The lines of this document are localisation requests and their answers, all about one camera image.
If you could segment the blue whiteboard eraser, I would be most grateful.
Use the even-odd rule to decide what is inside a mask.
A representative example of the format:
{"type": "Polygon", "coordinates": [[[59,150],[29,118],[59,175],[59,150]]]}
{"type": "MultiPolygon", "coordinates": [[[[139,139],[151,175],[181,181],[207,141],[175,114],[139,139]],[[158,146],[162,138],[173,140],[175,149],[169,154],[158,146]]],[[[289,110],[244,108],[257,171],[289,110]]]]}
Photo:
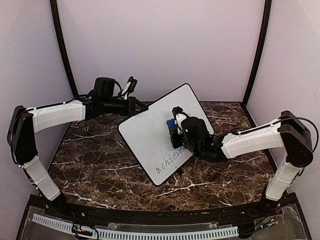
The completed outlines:
{"type": "Polygon", "coordinates": [[[177,124],[176,124],[176,121],[174,119],[167,120],[166,124],[167,124],[169,129],[176,129],[177,128],[177,124]]]}

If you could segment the white whiteboard with black frame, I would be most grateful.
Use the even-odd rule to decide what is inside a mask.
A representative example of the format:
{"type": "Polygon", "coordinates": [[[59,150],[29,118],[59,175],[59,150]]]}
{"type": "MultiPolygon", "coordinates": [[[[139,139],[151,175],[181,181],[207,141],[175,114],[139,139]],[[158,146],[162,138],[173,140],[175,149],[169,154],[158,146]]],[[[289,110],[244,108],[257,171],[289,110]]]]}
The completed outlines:
{"type": "Polygon", "coordinates": [[[155,186],[162,185],[192,156],[183,146],[172,146],[167,121],[173,119],[174,107],[181,107],[191,117],[203,119],[208,132],[214,134],[207,115],[187,83],[150,104],[147,111],[118,126],[120,135],[155,186]]]}

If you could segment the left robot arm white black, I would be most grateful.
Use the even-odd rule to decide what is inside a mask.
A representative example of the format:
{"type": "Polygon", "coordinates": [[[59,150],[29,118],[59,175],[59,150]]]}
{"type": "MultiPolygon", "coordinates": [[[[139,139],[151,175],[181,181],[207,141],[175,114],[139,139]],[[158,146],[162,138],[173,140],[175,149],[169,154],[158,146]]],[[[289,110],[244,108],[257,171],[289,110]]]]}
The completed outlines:
{"type": "Polygon", "coordinates": [[[135,97],[107,97],[93,99],[80,95],[69,101],[40,107],[14,109],[7,134],[13,162],[23,169],[40,193],[51,202],[51,210],[60,218],[71,213],[65,195],[40,160],[36,134],[55,126],[98,118],[105,114],[134,116],[148,110],[148,105],[135,97]]]}

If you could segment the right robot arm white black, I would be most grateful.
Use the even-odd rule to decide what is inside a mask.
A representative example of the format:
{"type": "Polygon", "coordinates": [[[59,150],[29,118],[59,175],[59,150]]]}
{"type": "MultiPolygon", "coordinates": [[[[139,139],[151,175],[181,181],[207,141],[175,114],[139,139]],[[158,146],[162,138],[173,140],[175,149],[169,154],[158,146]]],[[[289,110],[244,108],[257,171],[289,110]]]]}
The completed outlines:
{"type": "Polygon", "coordinates": [[[278,201],[296,177],[311,164],[318,146],[312,143],[311,132],[303,123],[306,119],[288,110],[264,125],[225,135],[209,133],[203,119],[188,116],[180,107],[173,108],[172,114],[173,118],[166,124],[173,148],[184,147],[208,162],[224,162],[266,149],[285,149],[284,160],[267,184],[265,198],[255,205],[255,213],[260,217],[266,217],[274,210],[274,201],[278,201]]]}

